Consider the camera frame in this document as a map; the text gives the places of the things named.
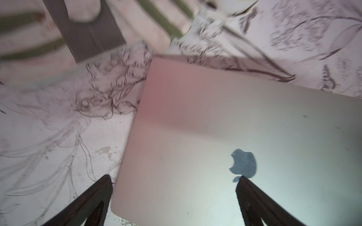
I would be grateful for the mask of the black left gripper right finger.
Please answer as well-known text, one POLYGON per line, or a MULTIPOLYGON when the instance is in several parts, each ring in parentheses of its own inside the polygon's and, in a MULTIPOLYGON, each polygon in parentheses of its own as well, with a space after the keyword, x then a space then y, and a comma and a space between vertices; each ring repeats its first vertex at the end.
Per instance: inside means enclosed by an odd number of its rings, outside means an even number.
POLYGON ((241 176, 236 195, 246 226, 303 226, 247 177, 241 176))

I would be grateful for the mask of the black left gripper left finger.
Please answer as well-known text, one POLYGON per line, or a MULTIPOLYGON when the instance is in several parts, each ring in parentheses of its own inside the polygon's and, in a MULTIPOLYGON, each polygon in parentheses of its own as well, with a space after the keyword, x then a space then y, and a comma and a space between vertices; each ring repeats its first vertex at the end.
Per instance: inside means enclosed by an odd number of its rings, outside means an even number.
POLYGON ((102 226, 113 193, 111 177, 106 174, 70 203, 64 210, 44 223, 45 226, 102 226))

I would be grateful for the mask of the silver laptop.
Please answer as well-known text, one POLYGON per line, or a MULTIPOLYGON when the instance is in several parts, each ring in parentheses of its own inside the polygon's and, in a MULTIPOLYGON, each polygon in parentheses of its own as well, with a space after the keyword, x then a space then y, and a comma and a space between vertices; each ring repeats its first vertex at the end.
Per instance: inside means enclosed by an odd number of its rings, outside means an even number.
POLYGON ((308 226, 361 225, 361 100, 153 59, 111 211, 139 226, 242 226, 243 180, 308 226))

